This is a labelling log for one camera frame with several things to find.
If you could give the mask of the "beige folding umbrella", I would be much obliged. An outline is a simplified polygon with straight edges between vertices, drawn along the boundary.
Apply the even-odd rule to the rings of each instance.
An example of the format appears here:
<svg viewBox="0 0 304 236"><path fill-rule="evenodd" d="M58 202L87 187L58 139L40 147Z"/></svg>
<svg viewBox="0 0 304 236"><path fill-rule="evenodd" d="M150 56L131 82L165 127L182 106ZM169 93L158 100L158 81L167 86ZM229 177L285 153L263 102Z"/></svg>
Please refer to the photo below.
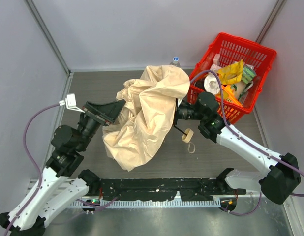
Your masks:
<svg viewBox="0 0 304 236"><path fill-rule="evenodd" d="M104 127L108 157L127 171L148 163L169 133L176 102L190 87L189 76L172 65L147 66L139 79L124 82L116 100L125 100L117 120Z"/></svg>

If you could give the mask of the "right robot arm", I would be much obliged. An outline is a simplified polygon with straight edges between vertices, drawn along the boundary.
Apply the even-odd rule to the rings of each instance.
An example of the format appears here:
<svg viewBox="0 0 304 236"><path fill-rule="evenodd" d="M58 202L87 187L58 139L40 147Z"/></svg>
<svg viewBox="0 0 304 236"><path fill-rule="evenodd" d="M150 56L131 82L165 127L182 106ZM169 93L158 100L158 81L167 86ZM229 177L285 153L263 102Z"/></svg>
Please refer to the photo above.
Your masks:
<svg viewBox="0 0 304 236"><path fill-rule="evenodd" d="M217 177L224 188L252 190L275 204L284 203L301 182L296 157L290 153L282 155L253 141L221 117L218 107L209 92L201 93L193 105L178 99L174 123L198 120L198 129L206 139L232 150L256 168L255 172L225 169Z"/></svg>

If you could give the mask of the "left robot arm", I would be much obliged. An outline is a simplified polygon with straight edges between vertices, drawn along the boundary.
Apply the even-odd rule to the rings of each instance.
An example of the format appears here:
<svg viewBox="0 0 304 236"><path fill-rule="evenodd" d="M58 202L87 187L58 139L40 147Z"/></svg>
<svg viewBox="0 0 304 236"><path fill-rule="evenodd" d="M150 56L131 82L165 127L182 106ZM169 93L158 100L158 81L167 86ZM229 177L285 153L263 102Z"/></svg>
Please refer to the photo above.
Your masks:
<svg viewBox="0 0 304 236"><path fill-rule="evenodd" d="M4 235L41 236L51 221L70 203L98 190L99 177L90 170L84 170L74 180L72 187L52 196L82 163L84 157L80 153L86 150L99 127L114 123L124 105L123 99L107 104L86 102L80 109L75 105L71 106L68 99L65 99L37 112L39 115L60 106L76 110L80 112L78 127L61 125L54 131L51 140L54 151L43 169L29 156L38 172L38 181L12 211L0 214Z"/></svg>

